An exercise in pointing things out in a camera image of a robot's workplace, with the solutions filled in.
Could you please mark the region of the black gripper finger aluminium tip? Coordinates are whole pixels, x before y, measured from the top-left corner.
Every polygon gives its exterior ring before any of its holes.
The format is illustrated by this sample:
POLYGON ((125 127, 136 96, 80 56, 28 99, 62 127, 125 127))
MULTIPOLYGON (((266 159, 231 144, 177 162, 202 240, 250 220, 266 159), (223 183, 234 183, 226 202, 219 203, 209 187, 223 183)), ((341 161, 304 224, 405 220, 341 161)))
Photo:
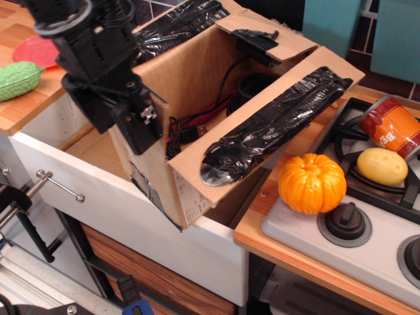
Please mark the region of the black gripper finger aluminium tip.
POLYGON ((142 88, 134 101, 131 139, 134 153, 141 155, 161 138, 161 123, 149 89, 142 88))

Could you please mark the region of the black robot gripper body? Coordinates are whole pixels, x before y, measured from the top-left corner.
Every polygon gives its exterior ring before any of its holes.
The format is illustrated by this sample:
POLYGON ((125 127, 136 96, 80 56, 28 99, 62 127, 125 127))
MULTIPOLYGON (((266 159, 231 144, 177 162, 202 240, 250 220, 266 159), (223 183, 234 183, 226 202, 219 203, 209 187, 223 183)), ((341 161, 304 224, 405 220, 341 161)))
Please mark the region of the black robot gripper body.
POLYGON ((117 126, 133 151, 131 110, 146 86, 133 72, 137 46, 127 23, 68 22, 54 31, 54 44, 67 71, 62 85, 74 102, 100 133, 117 126))

